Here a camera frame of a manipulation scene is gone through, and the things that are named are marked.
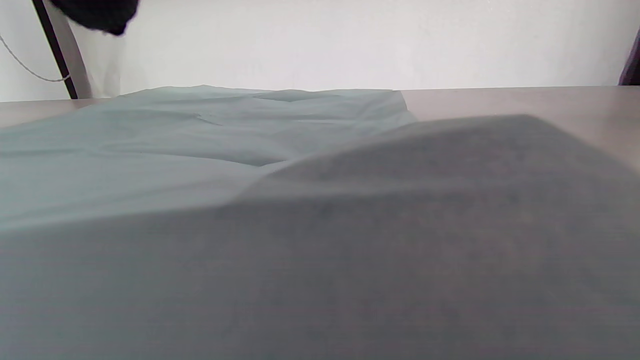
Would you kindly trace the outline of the person's right hand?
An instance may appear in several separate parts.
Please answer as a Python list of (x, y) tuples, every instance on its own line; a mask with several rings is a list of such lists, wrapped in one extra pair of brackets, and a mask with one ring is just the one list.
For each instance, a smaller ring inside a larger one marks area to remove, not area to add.
[(139, 0), (51, 0), (80, 27), (120, 37), (137, 14)]

